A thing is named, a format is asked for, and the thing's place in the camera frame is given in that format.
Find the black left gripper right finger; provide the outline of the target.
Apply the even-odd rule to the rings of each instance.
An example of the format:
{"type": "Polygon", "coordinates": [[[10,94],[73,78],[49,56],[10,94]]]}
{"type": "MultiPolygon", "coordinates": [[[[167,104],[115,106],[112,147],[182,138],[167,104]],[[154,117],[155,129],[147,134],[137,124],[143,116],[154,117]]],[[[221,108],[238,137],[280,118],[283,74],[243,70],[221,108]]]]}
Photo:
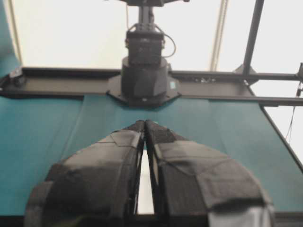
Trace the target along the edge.
{"type": "Polygon", "coordinates": [[[241,163],[147,120],[156,214],[173,227],[273,227],[272,200],[241,163]]]}

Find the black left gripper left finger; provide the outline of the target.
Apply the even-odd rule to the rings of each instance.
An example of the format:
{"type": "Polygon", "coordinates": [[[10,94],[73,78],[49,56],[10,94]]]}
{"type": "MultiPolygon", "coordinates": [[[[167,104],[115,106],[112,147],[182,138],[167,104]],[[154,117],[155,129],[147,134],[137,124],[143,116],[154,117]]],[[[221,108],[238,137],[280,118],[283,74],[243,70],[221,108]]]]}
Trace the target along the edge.
{"type": "Polygon", "coordinates": [[[122,227],[137,211],[144,121],[54,163],[31,192],[26,227],[122,227]]]}

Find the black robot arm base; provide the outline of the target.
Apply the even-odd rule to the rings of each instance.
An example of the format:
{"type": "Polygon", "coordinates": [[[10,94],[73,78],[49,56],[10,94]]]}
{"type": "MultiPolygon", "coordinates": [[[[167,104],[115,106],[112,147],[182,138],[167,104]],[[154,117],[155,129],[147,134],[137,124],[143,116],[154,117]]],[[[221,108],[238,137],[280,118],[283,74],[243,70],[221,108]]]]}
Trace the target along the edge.
{"type": "Polygon", "coordinates": [[[154,22],[154,7],[165,0],[127,0],[139,8],[139,19],[126,32],[128,56],[121,73],[108,81],[107,94],[129,106],[160,106],[180,96],[179,83],[169,76],[169,64],[161,52],[166,34],[154,22]]]}

